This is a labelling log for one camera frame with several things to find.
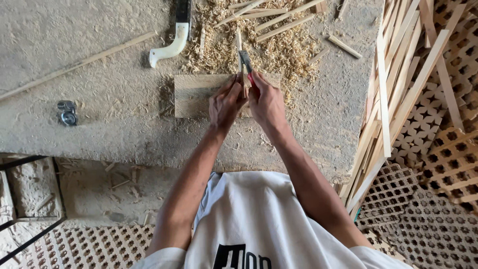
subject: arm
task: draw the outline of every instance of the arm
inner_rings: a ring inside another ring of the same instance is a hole
[[[156,218],[151,244],[146,252],[166,247],[187,250],[191,227],[203,197],[217,153],[247,98],[241,98],[242,76],[233,76],[209,99],[211,125],[183,167]]]
[[[354,225],[341,199],[317,165],[295,140],[285,118],[283,95],[262,74],[253,71],[259,92],[250,89],[254,119],[275,146],[289,172],[297,199],[304,211],[346,247],[372,247]]]

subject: metal frame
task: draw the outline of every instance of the metal frame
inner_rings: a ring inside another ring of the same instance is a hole
[[[43,158],[46,158],[46,157],[47,156],[34,155],[34,156],[26,157],[26,158],[21,158],[21,159],[18,159],[18,160],[15,160],[15,161],[12,161],[12,162],[9,162],[9,163],[6,163],[6,164],[2,164],[0,162],[0,171],[4,171],[4,170],[10,169],[10,168],[13,168],[13,167],[16,167],[16,166],[20,166],[20,165],[23,165],[23,164],[26,164],[26,163],[29,163],[29,162],[34,162],[36,160],[40,160],[40,159],[43,159]],[[62,194],[61,188],[60,188],[60,177],[58,175],[58,165],[56,164],[54,158],[52,158],[52,160],[53,160],[53,167],[54,167],[54,172],[55,172],[55,176],[56,176],[56,183],[58,185],[58,193],[59,193],[59,196],[60,196],[61,207],[62,207],[61,208],[62,213],[61,213],[60,219],[58,221],[56,221],[55,223],[53,223],[52,225],[50,225],[48,228],[41,231],[39,234],[35,235],[32,239],[28,240],[26,243],[19,246],[14,251],[10,252],[8,255],[6,255],[2,259],[0,259],[0,266],[2,264],[4,264],[5,262],[7,262],[9,259],[15,257],[15,255],[20,253],[22,250],[26,249],[29,245],[35,243],[35,241],[37,241],[42,236],[46,235],[47,233],[49,233],[50,231],[55,229],[63,221],[66,220],[66,209],[65,209],[65,203],[63,201],[63,194]],[[0,232],[9,228],[10,226],[14,225],[17,222],[25,221],[25,219],[26,218],[13,219],[13,220],[7,221],[6,223],[1,224],[0,225]]]

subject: sawdust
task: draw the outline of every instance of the sawdust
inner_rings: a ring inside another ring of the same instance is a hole
[[[288,31],[282,32],[256,43],[257,36],[266,33],[257,33],[254,27],[273,19],[276,16],[229,22],[218,28],[212,28],[221,20],[230,16],[233,11],[227,10],[227,6],[237,3],[225,0],[208,0],[204,4],[196,6],[195,16],[196,30],[193,36],[200,36],[205,29],[204,57],[200,57],[200,40],[194,38],[183,50],[183,55],[189,58],[189,62],[183,65],[183,71],[198,73],[205,71],[215,73],[236,73],[237,72],[237,47],[236,27],[240,29],[246,38],[242,38],[242,49],[248,51],[251,64],[258,71],[263,73],[282,74],[281,88],[285,95],[286,106],[294,108],[294,93],[297,91],[299,78],[307,78],[310,82],[315,81],[318,70],[317,63],[307,65],[307,61],[318,53],[320,41],[313,37],[303,25],[296,26]],[[258,8],[288,8],[292,10],[304,4],[303,0],[286,2],[274,0],[261,4]],[[269,27],[270,30],[277,29],[285,24],[306,16],[309,11],[295,14],[293,17],[283,20]]]

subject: right hand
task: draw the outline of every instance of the right hand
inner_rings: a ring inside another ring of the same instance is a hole
[[[264,75],[252,71],[252,79],[259,91],[249,88],[249,106],[252,117],[259,123],[273,144],[287,133],[291,133],[285,118],[284,96],[281,90],[273,87]]]

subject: white t-shirt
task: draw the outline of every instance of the white t-shirt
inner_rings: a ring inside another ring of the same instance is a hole
[[[288,175],[212,174],[188,251],[164,248],[138,268],[410,269],[368,247],[347,248],[305,215]]]

